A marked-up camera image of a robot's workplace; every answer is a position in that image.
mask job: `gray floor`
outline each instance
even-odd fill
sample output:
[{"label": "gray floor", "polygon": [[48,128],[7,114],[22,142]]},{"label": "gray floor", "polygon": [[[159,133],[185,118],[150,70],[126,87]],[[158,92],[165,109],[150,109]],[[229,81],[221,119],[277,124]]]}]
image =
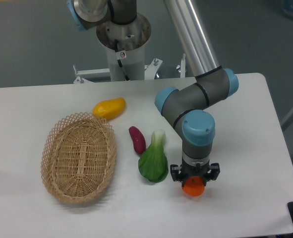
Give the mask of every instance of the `gray floor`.
[{"label": "gray floor", "polygon": [[[73,64],[78,70],[107,67],[95,30],[78,32],[65,2],[0,2],[0,87],[67,84],[75,79]],[[281,120],[293,106],[293,21],[282,15],[280,4],[198,1],[222,66],[265,75]],[[163,2],[138,0],[138,10],[152,25],[146,63],[158,57],[162,76],[175,77],[183,50]],[[293,125],[284,135],[293,162]]]}]

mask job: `white table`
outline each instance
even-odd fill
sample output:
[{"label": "white table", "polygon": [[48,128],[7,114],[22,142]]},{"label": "white table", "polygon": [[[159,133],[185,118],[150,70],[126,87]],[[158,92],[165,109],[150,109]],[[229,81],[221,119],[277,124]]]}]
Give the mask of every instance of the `white table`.
[{"label": "white table", "polygon": [[[181,163],[181,140],[154,106],[165,86],[194,78],[0,88],[0,238],[247,237],[290,233],[293,167],[261,74],[238,75],[240,87],[207,111],[216,121],[211,163],[221,173],[203,195],[188,197],[170,175],[150,185],[138,172],[128,128],[147,145],[166,131],[169,164]],[[111,121],[117,164],[106,193],[87,206],[68,206],[47,193],[40,175],[47,135],[61,118],[90,112],[123,96],[127,108]]]}]

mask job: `wicker basket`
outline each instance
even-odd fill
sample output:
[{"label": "wicker basket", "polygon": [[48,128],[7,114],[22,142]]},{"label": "wicker basket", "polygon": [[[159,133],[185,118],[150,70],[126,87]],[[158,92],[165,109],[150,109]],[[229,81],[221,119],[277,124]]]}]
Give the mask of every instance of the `wicker basket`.
[{"label": "wicker basket", "polygon": [[115,162],[115,136],[107,121],[90,113],[73,114],[60,120],[47,138],[43,183],[63,202],[86,202],[108,186]]}]

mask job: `green vegetable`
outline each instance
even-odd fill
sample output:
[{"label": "green vegetable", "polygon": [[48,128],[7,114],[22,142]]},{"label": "green vegetable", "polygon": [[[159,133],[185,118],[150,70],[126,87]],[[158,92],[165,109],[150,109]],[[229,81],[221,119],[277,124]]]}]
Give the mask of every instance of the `green vegetable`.
[{"label": "green vegetable", "polygon": [[141,175],[151,182],[161,182],[168,174],[168,162],[164,154],[166,134],[163,130],[154,130],[150,146],[138,161]]}]

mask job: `yellow mango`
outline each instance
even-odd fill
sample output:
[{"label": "yellow mango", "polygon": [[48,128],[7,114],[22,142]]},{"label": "yellow mango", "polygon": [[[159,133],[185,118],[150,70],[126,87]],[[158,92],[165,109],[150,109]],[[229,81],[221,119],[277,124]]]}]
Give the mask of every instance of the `yellow mango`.
[{"label": "yellow mango", "polygon": [[124,98],[115,98],[99,102],[92,110],[93,115],[111,120],[119,116],[125,109]]}]

